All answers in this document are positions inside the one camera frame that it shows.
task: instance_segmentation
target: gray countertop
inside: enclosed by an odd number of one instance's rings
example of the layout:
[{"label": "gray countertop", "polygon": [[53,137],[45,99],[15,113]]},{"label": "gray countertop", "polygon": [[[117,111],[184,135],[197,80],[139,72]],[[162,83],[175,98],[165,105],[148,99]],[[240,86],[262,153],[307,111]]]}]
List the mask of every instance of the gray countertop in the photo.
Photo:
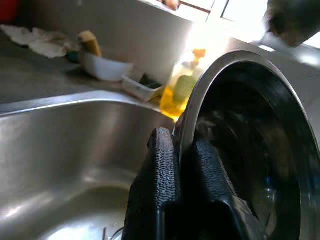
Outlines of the gray countertop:
[{"label": "gray countertop", "polygon": [[120,83],[98,81],[79,64],[37,55],[0,32],[0,104],[97,90],[122,93]]}]

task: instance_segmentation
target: sink basin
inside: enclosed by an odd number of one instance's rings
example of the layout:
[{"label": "sink basin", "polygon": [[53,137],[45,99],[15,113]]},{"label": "sink basin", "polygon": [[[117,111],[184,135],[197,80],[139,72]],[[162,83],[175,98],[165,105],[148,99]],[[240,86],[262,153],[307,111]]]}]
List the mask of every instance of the sink basin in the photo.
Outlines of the sink basin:
[{"label": "sink basin", "polygon": [[0,239],[112,239],[152,130],[173,126],[106,91],[0,105]]}]

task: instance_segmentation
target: white cloth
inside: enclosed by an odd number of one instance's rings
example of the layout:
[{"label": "white cloth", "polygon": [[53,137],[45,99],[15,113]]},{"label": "white cloth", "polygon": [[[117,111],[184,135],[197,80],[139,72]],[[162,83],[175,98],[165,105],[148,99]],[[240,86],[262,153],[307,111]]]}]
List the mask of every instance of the white cloth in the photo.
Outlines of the white cloth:
[{"label": "white cloth", "polygon": [[45,31],[34,27],[29,31],[25,27],[0,25],[0,29],[12,42],[28,46],[33,52],[48,59],[63,57],[67,52],[79,51],[79,45],[58,31]]}]

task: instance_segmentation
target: sponge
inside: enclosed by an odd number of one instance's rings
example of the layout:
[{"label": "sponge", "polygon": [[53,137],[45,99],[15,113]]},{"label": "sponge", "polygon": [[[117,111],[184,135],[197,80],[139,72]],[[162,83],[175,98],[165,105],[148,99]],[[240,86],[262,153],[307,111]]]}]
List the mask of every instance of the sponge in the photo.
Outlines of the sponge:
[{"label": "sponge", "polygon": [[81,32],[78,35],[78,39],[86,51],[100,58],[102,57],[97,38],[91,31],[87,30]]}]

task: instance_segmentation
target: wall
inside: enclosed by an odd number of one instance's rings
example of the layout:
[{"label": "wall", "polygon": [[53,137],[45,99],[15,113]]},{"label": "wall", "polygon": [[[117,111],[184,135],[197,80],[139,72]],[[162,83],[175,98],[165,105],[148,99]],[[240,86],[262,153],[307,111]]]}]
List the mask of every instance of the wall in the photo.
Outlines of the wall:
[{"label": "wall", "polygon": [[184,50],[188,20],[139,0],[29,0],[32,21],[77,36],[91,30],[100,45],[126,53],[165,84]]}]

